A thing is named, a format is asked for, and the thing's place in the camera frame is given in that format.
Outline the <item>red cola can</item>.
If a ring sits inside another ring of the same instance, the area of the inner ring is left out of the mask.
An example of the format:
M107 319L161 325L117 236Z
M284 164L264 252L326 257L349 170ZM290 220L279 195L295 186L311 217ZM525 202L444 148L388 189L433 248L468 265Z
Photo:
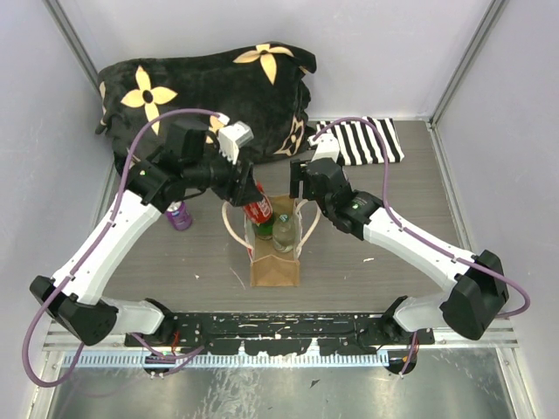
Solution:
M257 188L262 195L261 200L245 205L243 211L252 223L260 225L268 223L273 217L273 206L260 182L257 182Z

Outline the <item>green glass bottle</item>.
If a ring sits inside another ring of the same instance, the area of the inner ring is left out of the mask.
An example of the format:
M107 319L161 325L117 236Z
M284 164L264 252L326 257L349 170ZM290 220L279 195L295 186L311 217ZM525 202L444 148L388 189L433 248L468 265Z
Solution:
M252 225L256 238L261 240L270 240L273 237L274 216L271 216L263 223L254 223Z

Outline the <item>clear glass bottle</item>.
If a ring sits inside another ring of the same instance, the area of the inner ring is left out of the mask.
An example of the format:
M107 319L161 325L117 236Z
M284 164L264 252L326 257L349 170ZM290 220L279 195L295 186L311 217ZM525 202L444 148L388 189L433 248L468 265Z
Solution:
M293 249L295 226L288 214L281 214L273 225L273 247L277 252L287 253Z

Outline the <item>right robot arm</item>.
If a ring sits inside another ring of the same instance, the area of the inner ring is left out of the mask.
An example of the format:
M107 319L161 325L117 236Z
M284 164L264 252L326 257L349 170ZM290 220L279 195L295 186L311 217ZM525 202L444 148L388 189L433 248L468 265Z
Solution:
M403 296L384 314L383 333L395 344L429 327L450 327L479 340L509 299L500 258L448 244L408 223L369 192L353 189L330 158L290 164L290 195L314 201L339 231L379 246L419 269L440 292Z

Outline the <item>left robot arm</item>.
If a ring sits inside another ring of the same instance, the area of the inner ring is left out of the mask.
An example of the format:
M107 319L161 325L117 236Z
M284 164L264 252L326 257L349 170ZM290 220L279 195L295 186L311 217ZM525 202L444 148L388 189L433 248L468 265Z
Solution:
M212 190L234 207L255 203L261 193L252 163L240 158L252 140L241 121L218 129L196 119L171 123L162 145L122 173L124 189L71 259L51 277L38 276L31 294L50 317L87 346L110 334L140 333L156 346L172 341L170 309L154 299L126 301L104 296L108 280L141 235L169 207Z

